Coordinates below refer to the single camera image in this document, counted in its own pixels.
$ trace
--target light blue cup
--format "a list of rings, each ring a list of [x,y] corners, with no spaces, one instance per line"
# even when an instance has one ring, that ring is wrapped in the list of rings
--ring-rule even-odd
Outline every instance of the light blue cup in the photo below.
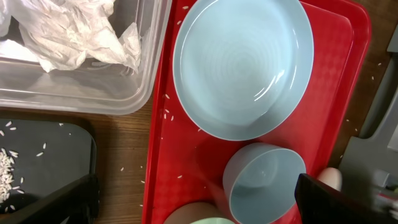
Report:
[[[240,223],[278,220],[295,204],[303,159],[296,152],[264,143],[240,149],[228,162],[223,186],[232,216]]]
[[[311,26],[298,0],[198,0],[177,36],[174,83],[196,125],[241,141],[293,112],[312,63]]]

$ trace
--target crumpled paper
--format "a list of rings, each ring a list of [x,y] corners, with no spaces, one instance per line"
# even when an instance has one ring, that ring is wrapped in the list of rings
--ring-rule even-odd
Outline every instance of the crumpled paper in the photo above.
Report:
[[[8,30],[11,15],[20,24],[25,47],[36,55],[46,72],[74,70],[90,57],[137,71],[141,59],[137,24],[132,23],[118,39],[108,21],[113,3],[114,0],[0,0],[0,35]]]

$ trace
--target tray rim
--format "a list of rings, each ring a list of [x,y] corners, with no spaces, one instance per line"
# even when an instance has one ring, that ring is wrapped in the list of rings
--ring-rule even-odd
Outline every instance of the tray rim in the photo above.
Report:
[[[364,58],[368,51],[370,41],[371,41],[371,20],[367,10],[364,6],[352,2],[350,0],[300,0],[301,3],[309,4],[311,6],[318,7],[320,9],[338,14],[347,18],[353,28],[353,41],[351,48],[343,69],[341,80],[338,84],[338,89],[335,93],[333,102],[331,103],[330,114],[328,115],[327,124],[332,125],[333,128],[325,129],[320,141],[320,146],[324,147],[323,150],[318,150],[316,158],[327,158],[324,160],[318,160],[317,168],[314,173],[320,172],[320,167],[326,167],[331,156],[332,150],[335,146],[335,142],[340,132],[342,125],[342,120],[348,108],[351,96],[354,92],[355,84],[358,80],[362,65],[364,63]],[[169,23],[167,24],[167,30],[165,35],[164,43],[172,42],[173,28],[175,26],[175,11],[176,11],[177,1],[173,1],[172,8],[170,10]],[[153,209],[153,197],[155,182],[157,176],[157,161],[159,158],[159,146],[160,138],[159,134],[162,127],[162,108],[163,99],[165,93],[165,86],[167,84],[166,78],[168,77],[168,66],[166,63],[164,65],[164,52],[172,50],[171,44],[167,46],[166,44],[162,47],[162,53],[160,56],[159,67],[157,70],[157,76],[155,79],[154,88],[154,104],[152,107],[151,125],[150,125],[150,136],[148,145],[148,155],[147,155],[147,169],[146,169],[146,185],[144,189],[144,207],[142,210],[141,223],[151,223],[152,221],[152,209]],[[353,64],[351,68],[348,68],[347,64]],[[345,96],[345,100],[338,100],[340,95]],[[313,170],[314,164],[310,165],[309,170]]]

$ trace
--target wooden surface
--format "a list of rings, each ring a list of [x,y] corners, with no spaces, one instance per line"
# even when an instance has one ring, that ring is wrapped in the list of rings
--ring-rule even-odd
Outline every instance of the wooden surface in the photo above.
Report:
[[[330,165],[337,166],[350,136],[358,134],[386,70],[387,45],[398,22],[398,0],[358,0],[368,10],[373,37],[355,93],[335,145]],[[101,181],[100,215],[96,223],[140,223],[149,140],[152,98],[139,111],[127,116],[25,111],[41,116],[71,116],[88,120],[98,145],[97,173]]]

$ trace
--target textured red surface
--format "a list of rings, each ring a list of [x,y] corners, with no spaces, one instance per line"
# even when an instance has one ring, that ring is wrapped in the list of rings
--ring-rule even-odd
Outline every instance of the textured red surface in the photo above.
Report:
[[[361,6],[346,0],[302,1],[312,26],[315,58],[301,102],[288,119],[265,136],[245,142],[220,140],[198,131],[174,89],[172,57],[180,27],[177,22],[188,12],[182,7],[191,7],[194,2],[174,1],[170,12],[155,81],[143,223],[163,223],[178,207],[197,201],[214,203],[229,215],[223,171],[231,156],[251,142],[293,149],[303,157],[307,172],[317,175],[328,163],[371,38],[369,16]],[[295,206],[276,223],[300,222]]]

